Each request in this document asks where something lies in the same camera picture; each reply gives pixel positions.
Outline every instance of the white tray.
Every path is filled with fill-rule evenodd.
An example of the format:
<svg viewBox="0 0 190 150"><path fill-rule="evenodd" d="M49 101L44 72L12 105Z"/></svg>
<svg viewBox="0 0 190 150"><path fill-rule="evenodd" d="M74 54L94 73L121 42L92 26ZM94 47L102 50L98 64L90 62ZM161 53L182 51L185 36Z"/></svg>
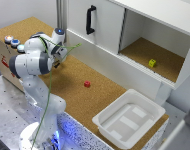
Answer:
<svg viewBox="0 0 190 150"><path fill-rule="evenodd" d="M164 108L130 89L97 114L93 122L117 147L131 149L164 113Z"/></svg>

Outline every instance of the yellow cube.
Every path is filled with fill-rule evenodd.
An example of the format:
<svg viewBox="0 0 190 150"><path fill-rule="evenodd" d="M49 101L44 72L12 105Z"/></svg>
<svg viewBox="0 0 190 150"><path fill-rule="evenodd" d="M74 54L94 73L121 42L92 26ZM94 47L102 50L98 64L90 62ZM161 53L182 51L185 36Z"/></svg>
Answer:
<svg viewBox="0 0 190 150"><path fill-rule="evenodd" d="M149 61L149 66L150 66L150 67L154 67L155 64L156 64L156 60L151 59L151 60Z"/></svg>

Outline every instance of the cable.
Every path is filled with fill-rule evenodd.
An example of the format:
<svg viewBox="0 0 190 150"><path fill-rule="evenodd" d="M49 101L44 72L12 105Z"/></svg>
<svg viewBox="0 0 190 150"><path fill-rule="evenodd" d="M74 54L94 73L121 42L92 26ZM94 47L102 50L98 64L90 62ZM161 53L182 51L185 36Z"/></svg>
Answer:
<svg viewBox="0 0 190 150"><path fill-rule="evenodd" d="M47 52L47 54L48 54L48 50L47 50L47 48L46 48L46 46L45 46L45 43L44 43L44 41L42 40L42 37L40 37L39 38L40 40L41 40L41 42L42 42L42 44L43 44L43 46L45 47L45 50L46 50L46 52ZM70 49L70 51L69 52L67 52L67 54L62 58L62 60L74 49L74 48L76 48L76 47L79 47L79 46L81 46L82 44L81 43L79 43L79 44L77 44L77 45L75 45L75 46L73 46L73 47L65 47L65 48L71 48ZM34 141L33 141L33 144L32 144L32 147L31 147L31 150L33 149L33 146L34 146L34 144L35 144L35 141L36 141L36 138L37 138L37 135L38 135L38 133L39 133L39 130L40 130L40 128L41 128L41 125L42 125L42 122L43 122L43 120L44 120L44 117L45 117L45 114L46 114L46 111L47 111L47 109L48 109L48 105L49 105L49 100L50 100L50 93L51 93L51 83L52 83L52 71L50 71L50 81L49 81L49 92L48 92L48 101L47 101L47 104L46 104L46 108L45 108L45 111L44 111L44 114L43 114L43 117L42 117L42 119L41 119L41 122L40 122L40 124L39 124L39 128L38 128L38 130L37 130L37 133L36 133L36 135L35 135L35 138L34 138Z"/></svg>

